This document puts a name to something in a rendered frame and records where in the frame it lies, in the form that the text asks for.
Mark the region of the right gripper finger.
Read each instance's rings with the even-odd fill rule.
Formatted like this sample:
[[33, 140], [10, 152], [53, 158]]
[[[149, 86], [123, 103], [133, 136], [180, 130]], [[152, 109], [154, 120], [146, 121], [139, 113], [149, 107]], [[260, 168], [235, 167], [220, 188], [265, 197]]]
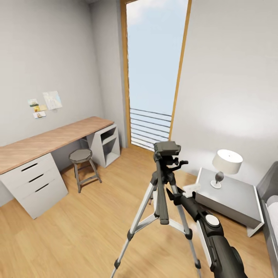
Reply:
[[167, 192], [167, 194], [168, 194], [168, 196], [169, 196], [170, 201], [174, 200], [174, 194], [172, 194], [172, 193], [168, 190], [168, 188], [166, 188], [166, 192]]
[[181, 190], [179, 187], [177, 187], [177, 189], [178, 189], [178, 193], [182, 193], [182, 195], [183, 193], [185, 193], [185, 191]]

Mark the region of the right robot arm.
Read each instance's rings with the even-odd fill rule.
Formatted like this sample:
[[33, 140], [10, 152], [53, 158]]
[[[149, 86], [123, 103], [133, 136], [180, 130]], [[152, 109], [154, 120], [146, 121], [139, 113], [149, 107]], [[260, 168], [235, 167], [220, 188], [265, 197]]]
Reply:
[[201, 189], [199, 183], [184, 186], [179, 194], [166, 192], [175, 206], [182, 205], [197, 223], [197, 229], [202, 241], [205, 255], [215, 278], [247, 278], [243, 261], [238, 251], [231, 247], [224, 237], [224, 230], [217, 217], [206, 208], [202, 208], [195, 200], [195, 191]]

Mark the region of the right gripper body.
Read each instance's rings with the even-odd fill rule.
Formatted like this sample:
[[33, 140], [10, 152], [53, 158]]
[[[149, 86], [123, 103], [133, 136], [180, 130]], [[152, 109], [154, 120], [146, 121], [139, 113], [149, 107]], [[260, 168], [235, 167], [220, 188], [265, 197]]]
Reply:
[[192, 205], [198, 204], [198, 202], [195, 200], [195, 193], [196, 192], [193, 191], [193, 196], [189, 198], [183, 196], [182, 193], [175, 194], [173, 203], [175, 204], [175, 206], [182, 205], [189, 212], [189, 209]]

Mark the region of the camera tripod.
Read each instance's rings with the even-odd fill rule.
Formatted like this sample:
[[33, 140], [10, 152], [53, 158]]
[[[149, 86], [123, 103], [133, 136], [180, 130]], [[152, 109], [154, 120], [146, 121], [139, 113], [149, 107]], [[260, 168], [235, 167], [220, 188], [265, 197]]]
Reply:
[[[152, 179], [150, 181], [150, 185], [147, 189], [147, 192], [144, 196], [144, 199], [141, 203], [141, 206], [139, 208], [139, 211], [137, 212], [137, 215], [134, 219], [134, 222], [132, 224], [131, 229], [127, 233], [127, 240], [124, 244], [124, 247], [122, 249], [122, 252], [119, 256], [119, 258], [114, 263], [114, 271], [110, 278], [113, 278], [115, 275], [116, 270], [119, 268], [121, 264], [122, 257], [127, 249], [127, 246], [131, 239], [133, 238], [134, 234], [152, 223], [155, 220], [160, 220], [161, 225], [170, 225], [173, 228], [177, 229], [178, 231], [185, 234], [185, 237], [188, 239], [190, 248], [193, 254], [193, 258], [195, 260], [195, 267], [198, 270], [200, 278], [202, 278], [200, 269], [201, 264], [200, 260], [197, 259], [194, 246], [192, 243], [192, 237], [193, 237], [193, 231], [188, 227], [188, 223], [186, 220], [186, 216], [184, 213], [184, 209], [182, 205], [177, 205], [181, 220], [183, 225], [171, 220], [168, 215], [168, 208], [166, 203], [166, 196], [165, 196], [165, 190], [164, 185], [169, 182], [171, 185], [173, 194], [179, 194], [176, 180], [175, 180], [175, 174], [173, 171], [178, 170], [183, 164], [188, 164], [188, 161], [181, 160], [178, 162], [178, 158], [176, 157], [173, 159], [172, 156], [178, 156], [179, 152], [181, 151], [181, 146], [176, 145], [174, 141], [160, 141], [154, 143], [154, 161], [156, 163], [157, 171], [155, 171], [152, 174]], [[168, 165], [177, 165], [177, 167], [168, 167]], [[151, 214], [146, 219], [142, 220], [140, 219], [143, 215], [144, 210], [146, 209], [146, 206], [150, 200], [149, 205], [151, 205], [152, 200], [154, 200], [154, 213]]]

